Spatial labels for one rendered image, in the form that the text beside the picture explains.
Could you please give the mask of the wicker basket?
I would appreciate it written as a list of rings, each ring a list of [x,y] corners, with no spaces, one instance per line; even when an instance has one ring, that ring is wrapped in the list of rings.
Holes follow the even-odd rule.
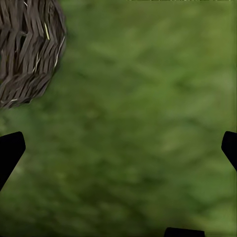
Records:
[[[0,4],[0,110],[15,109],[43,95],[58,63],[60,71],[66,49],[65,13],[59,0]]]

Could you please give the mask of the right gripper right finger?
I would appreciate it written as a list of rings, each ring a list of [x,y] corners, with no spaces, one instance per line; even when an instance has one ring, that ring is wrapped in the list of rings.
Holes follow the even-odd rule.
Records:
[[[237,171],[237,133],[226,131],[221,149]]]

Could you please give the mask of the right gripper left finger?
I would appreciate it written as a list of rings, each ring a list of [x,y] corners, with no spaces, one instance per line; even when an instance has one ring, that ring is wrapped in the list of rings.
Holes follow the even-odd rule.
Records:
[[[0,137],[0,191],[26,149],[21,131]]]

